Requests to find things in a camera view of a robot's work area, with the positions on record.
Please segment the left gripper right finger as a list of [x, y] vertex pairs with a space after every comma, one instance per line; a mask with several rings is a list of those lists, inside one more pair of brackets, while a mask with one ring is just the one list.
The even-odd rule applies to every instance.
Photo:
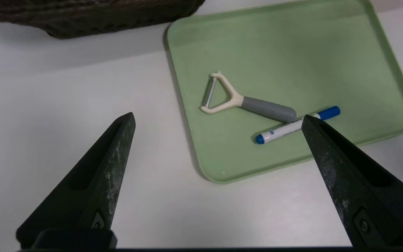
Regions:
[[352, 246], [403, 247], [403, 182], [325, 121], [301, 129]]

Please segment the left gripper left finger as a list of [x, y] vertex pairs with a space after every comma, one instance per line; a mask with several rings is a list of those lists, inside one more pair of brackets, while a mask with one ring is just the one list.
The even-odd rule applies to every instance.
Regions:
[[111, 230], [136, 123], [118, 117], [16, 230], [21, 249], [115, 249]]

